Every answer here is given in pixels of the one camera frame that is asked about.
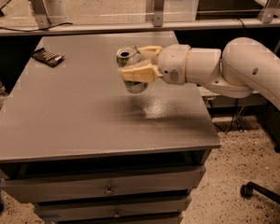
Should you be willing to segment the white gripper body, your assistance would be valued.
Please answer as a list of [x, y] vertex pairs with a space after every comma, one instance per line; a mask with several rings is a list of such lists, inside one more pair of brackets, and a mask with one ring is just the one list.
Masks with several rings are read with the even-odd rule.
[[168, 84], [184, 85], [186, 80], [186, 65], [190, 52], [189, 45], [173, 44], [161, 50], [158, 55], [158, 67], [161, 79]]

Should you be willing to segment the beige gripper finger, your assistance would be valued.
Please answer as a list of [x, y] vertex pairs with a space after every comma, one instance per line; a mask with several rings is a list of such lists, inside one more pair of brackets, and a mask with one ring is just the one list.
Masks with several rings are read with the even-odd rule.
[[151, 83], [162, 77], [160, 68], [151, 60], [121, 67], [118, 72], [123, 80], [131, 82]]
[[144, 46], [138, 49], [141, 53], [140, 63], [156, 64], [162, 51], [161, 46]]

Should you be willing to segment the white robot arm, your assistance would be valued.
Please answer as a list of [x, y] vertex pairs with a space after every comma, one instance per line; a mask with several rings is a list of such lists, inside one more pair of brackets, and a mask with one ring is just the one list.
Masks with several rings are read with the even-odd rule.
[[231, 98], [259, 92], [280, 111], [280, 59], [260, 42], [238, 37], [223, 50], [173, 44], [125, 46], [117, 51], [119, 76], [127, 91], [139, 93], [149, 83], [198, 84]]

